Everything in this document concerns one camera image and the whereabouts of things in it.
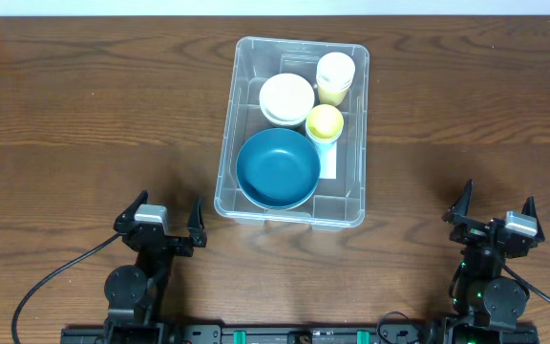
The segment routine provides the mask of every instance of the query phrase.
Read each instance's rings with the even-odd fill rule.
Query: wood grain
[[[256,35],[370,51],[367,216],[313,232],[239,226],[212,206],[235,43]],[[550,17],[0,18],[0,343],[38,280],[112,234],[150,190],[182,227],[205,196],[209,245],[179,258],[164,311],[243,323],[368,323],[450,311],[461,246],[440,214],[537,199],[547,242],[511,267],[550,294]],[[116,242],[38,292],[24,343],[106,316]],[[523,320],[550,343],[550,306]]]

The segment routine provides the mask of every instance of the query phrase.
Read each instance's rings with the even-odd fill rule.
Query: white cup
[[[317,93],[322,104],[338,106],[348,93],[355,74],[351,57],[343,53],[325,54],[317,63]]]
[[[260,89],[260,108],[273,125],[296,127],[313,108],[315,94],[311,85],[294,74],[275,75]]]

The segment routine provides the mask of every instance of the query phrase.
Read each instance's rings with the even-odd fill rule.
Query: green tape
[[[370,333],[368,331],[358,331],[358,344],[370,344]]]
[[[233,344],[245,344],[245,331],[235,331],[233,333]]]

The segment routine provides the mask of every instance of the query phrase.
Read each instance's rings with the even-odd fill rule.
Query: yellow cup
[[[311,110],[305,129],[307,136],[316,143],[337,141],[343,132],[343,114],[332,105],[322,104]]]

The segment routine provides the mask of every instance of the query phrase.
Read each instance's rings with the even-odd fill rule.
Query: plastic bin
[[[241,147],[250,137],[272,127],[260,109],[260,89],[274,75],[294,73],[313,86],[317,105],[317,63],[322,56],[332,52],[349,55],[356,67],[349,92],[338,106],[343,113],[345,127],[337,141],[336,178],[320,179],[315,193],[304,204],[293,209],[258,207],[239,188],[236,161]],[[319,230],[340,230],[360,225],[366,209],[369,67],[369,52],[360,45],[242,38],[235,52],[214,198],[218,213],[242,224],[258,226],[267,220],[309,224]],[[304,130],[304,125],[297,129],[302,134]]]

